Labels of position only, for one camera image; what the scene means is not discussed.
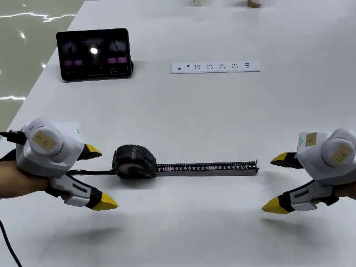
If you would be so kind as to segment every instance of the bottle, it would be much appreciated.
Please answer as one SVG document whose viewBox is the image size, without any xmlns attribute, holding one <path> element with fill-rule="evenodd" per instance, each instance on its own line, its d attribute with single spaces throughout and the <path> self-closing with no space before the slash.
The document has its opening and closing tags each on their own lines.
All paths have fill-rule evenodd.
<svg viewBox="0 0 356 267">
<path fill-rule="evenodd" d="M 205 0 L 193 0 L 193 4 L 195 6 L 204 6 L 205 5 Z"/>
<path fill-rule="evenodd" d="M 248 0 L 247 5 L 249 7 L 258 8 L 262 4 L 262 0 Z"/>
</svg>

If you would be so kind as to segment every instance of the table surface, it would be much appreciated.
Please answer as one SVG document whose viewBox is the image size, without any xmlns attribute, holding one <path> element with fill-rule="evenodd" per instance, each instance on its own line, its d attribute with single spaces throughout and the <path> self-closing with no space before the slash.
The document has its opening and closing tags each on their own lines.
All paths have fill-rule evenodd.
<svg viewBox="0 0 356 267">
<path fill-rule="evenodd" d="M 298 133 L 356 129 L 356 2 L 239 0 L 85 2 L 70 30 L 126 27 L 128 80 L 64 83 L 57 51 L 9 128 L 38 116 L 80 123 L 107 170 L 115 148 L 140 144 L 158 162 L 243 161 L 256 177 L 159 177 L 123 184 L 83 177 L 120 204 L 93 212 L 39 192 L 1 200 L 0 215 L 28 266 L 355 266 L 356 203 L 312 212 L 261 211 L 310 178 L 269 165 Z M 261 72 L 171 75 L 175 61 L 259 60 Z M 13 147 L 4 140 L 0 152 Z M 13 260 L 0 242 L 1 265 Z"/>
</svg>

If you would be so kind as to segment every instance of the shiny floor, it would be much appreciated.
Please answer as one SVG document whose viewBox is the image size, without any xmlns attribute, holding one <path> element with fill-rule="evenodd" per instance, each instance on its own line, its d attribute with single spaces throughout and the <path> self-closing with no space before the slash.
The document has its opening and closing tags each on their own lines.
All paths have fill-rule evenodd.
<svg viewBox="0 0 356 267">
<path fill-rule="evenodd" d="M 84 0 L 0 0 L 0 131 L 21 107 Z"/>
</svg>

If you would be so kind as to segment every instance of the tape measure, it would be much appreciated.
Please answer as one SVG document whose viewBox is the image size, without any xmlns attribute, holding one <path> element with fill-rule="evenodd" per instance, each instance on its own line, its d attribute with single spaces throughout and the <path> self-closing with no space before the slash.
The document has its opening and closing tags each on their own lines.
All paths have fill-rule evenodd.
<svg viewBox="0 0 356 267">
<path fill-rule="evenodd" d="M 153 154 L 143 146 L 119 147 L 112 168 L 124 179 L 150 179 L 157 176 L 236 176 L 256 175 L 257 161 L 157 164 Z"/>
</svg>

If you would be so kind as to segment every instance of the white power strip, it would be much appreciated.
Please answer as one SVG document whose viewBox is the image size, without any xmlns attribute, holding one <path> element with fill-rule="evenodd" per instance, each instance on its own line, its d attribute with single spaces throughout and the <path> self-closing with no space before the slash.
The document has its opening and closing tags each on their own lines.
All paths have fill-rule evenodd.
<svg viewBox="0 0 356 267">
<path fill-rule="evenodd" d="M 261 71 L 258 61 L 174 62 L 172 74 Z"/>
</svg>

